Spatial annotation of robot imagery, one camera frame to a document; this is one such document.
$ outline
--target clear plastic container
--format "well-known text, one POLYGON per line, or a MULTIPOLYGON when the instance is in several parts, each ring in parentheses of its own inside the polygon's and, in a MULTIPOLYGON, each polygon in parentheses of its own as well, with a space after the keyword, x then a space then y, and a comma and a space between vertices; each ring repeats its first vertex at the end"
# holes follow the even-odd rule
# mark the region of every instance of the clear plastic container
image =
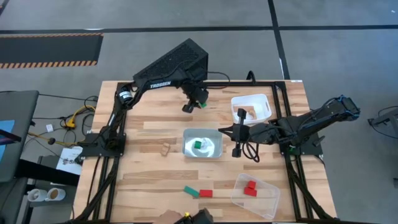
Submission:
POLYGON ((188 128, 182 137, 182 153, 187 157, 219 158, 223 154, 223 135, 214 129, 188 128), (197 141, 200 148, 195 148, 197 141))
POLYGON ((235 205, 245 208, 266 219, 273 219, 278 207, 279 197, 280 190, 277 187, 250 175, 239 174, 231 194, 231 201, 235 205), (244 188, 250 180, 256 182, 257 197, 245 195, 243 193, 244 188))
POLYGON ((249 113, 243 124, 263 123, 267 118, 271 117, 272 111, 269 106, 267 96, 265 94, 254 94, 248 96, 237 96, 231 100, 232 117, 235 124, 239 123, 238 113, 234 111, 234 106, 253 106, 256 113, 256 119, 251 118, 249 113))

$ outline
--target floor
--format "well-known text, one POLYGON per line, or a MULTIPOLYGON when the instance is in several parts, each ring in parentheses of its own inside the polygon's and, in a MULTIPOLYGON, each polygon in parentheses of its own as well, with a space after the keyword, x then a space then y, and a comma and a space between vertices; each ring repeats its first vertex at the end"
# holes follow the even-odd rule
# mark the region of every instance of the floor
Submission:
MULTIPOLYGON (((105 28, 115 32, 105 34, 97 66, 3 69, 0 90, 39 90, 82 98, 97 95, 103 80, 130 80, 190 37, 208 51, 209 70, 228 73, 233 79, 242 79, 253 70, 257 79, 290 76, 303 80, 312 108, 340 94, 352 97, 361 108, 361 117, 321 132, 326 136, 322 146, 337 214, 348 221, 395 223, 398 189, 392 180, 398 177, 398 142, 376 133, 367 123, 380 109, 397 104, 398 30, 377 29, 394 24, 398 24, 394 0, 10 0, 0 16, 0 31, 105 28), (275 21, 269 2, 275 5, 280 26, 279 46, 273 30, 137 33, 115 29, 271 27, 275 21), (313 27, 289 30, 292 26, 313 27), (353 26, 355 30, 324 26, 353 26), (288 70, 282 71, 281 64, 288 70)), ((80 106, 79 101, 40 97, 35 117, 70 114, 80 106)), ((37 120, 32 131, 44 132, 49 123, 58 127, 58 121, 37 120)), ((389 126, 379 130, 393 134, 389 126)), ((59 153, 61 147, 52 146, 52 150, 59 153)), ((36 161, 50 154, 32 142, 22 156, 36 161)), ((32 223, 63 222, 69 215, 69 206, 38 208, 32 223)))

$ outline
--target red block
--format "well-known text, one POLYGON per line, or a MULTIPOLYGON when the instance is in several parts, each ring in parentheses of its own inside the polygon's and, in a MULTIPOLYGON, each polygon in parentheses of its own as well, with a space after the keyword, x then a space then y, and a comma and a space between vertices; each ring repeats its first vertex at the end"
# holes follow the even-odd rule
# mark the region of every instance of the red block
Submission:
POLYGON ((257 190, 251 189, 249 187, 245 187, 243 193, 245 195, 250 195, 250 196, 253 196, 253 197, 257 197, 257 190))
POLYGON ((252 180, 250 180, 249 182, 248 182, 248 187, 250 188, 250 189, 255 189, 256 188, 256 183, 254 182, 254 181, 252 181, 252 180))
POLYGON ((213 197, 213 190, 199 190, 201 197, 213 197))

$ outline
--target cup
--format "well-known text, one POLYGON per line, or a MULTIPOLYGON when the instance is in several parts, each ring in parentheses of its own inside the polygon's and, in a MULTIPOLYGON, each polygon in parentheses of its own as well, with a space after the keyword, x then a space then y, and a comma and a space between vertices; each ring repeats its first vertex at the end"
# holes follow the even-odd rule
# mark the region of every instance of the cup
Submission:
POLYGON ((30 202, 42 202, 47 197, 47 191, 42 189, 33 189, 27 192, 27 199, 30 202))
POLYGON ((60 200, 64 199, 65 196, 66 196, 65 190, 58 189, 58 188, 52 188, 47 193, 47 198, 45 199, 45 201, 46 202, 60 201, 60 200))

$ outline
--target green cube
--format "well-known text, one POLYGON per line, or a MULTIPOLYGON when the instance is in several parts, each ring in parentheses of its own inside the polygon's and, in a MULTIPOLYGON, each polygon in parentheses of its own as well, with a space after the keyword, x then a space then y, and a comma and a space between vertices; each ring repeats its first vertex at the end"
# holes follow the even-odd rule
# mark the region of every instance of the green cube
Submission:
POLYGON ((200 141, 195 141, 195 145, 193 147, 195 149, 200 149, 201 148, 201 142, 200 141))
POLYGON ((188 193, 188 194, 190 194, 190 195, 196 197, 196 198, 199 197, 199 192, 197 192, 196 190, 194 190, 194 189, 192 189, 192 188, 190 188, 190 187, 188 187, 188 186, 185 186, 184 191, 185 191, 186 193, 188 193))

